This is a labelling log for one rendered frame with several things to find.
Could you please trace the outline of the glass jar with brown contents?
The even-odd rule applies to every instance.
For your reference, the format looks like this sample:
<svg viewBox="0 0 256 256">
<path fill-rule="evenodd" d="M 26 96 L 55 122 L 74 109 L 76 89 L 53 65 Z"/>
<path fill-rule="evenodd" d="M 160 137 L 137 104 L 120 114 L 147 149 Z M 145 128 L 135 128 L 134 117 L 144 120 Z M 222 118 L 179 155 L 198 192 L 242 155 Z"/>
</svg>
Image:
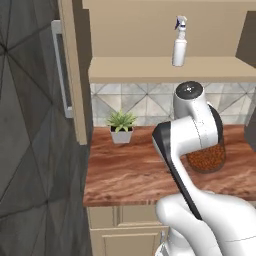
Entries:
<svg viewBox="0 0 256 256">
<path fill-rule="evenodd" d="M 220 170 L 226 161 L 224 140 L 215 146 L 198 150 L 186 155 L 190 167 L 200 173 Z"/>
</svg>

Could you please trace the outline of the beige base cabinet door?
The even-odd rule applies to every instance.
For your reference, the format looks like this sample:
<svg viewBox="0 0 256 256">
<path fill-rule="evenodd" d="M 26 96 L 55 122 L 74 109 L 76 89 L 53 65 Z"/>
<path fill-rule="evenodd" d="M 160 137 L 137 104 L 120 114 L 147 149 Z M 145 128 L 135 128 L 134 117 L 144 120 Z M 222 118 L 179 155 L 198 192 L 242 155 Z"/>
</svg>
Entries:
<svg viewBox="0 0 256 256">
<path fill-rule="evenodd" d="M 91 229 L 93 256 L 154 256 L 167 234 L 166 226 Z"/>
</svg>

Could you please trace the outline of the green plant in white pot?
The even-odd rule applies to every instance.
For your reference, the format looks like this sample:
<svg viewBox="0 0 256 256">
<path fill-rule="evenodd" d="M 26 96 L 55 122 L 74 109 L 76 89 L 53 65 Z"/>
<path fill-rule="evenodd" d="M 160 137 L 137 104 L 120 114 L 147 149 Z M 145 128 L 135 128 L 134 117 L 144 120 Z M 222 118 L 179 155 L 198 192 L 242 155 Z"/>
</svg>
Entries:
<svg viewBox="0 0 256 256">
<path fill-rule="evenodd" d="M 126 144 L 131 140 L 136 116 L 131 112 L 113 112 L 107 119 L 114 144 Z"/>
</svg>

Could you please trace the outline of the beige drawer front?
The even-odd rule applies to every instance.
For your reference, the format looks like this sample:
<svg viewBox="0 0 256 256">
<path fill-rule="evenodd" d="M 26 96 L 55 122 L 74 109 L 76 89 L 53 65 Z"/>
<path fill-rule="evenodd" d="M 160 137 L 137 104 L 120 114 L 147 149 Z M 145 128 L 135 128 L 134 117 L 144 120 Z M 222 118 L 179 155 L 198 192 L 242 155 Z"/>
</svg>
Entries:
<svg viewBox="0 0 256 256">
<path fill-rule="evenodd" d="M 161 226 L 154 205 L 88 207 L 91 229 Z"/>
</svg>

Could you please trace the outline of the white spray bottle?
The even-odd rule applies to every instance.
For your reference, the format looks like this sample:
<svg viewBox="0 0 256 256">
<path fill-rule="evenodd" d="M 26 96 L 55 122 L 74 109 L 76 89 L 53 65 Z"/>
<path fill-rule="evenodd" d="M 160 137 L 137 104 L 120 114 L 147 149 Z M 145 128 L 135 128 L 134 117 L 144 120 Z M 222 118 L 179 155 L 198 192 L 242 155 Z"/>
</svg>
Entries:
<svg viewBox="0 0 256 256">
<path fill-rule="evenodd" d="M 175 67 L 182 67 L 185 62 L 187 48 L 186 22 L 187 18 L 185 16 L 176 17 L 175 30 L 177 31 L 177 38 L 174 41 L 172 54 L 172 65 Z"/>
</svg>

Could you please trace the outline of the beige open wall cabinet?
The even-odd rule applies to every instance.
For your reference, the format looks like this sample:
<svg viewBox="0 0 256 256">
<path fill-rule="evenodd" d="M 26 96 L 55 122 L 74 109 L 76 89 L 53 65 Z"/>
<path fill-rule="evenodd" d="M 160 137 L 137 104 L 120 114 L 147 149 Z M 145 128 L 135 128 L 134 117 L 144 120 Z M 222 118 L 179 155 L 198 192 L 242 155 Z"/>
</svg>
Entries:
<svg viewBox="0 0 256 256">
<path fill-rule="evenodd" d="M 87 141 L 95 114 L 132 110 L 168 119 L 176 83 L 194 80 L 227 124 L 245 124 L 256 89 L 256 0 L 72 0 Z M 182 67 L 172 65 L 176 17 L 185 16 Z"/>
</svg>

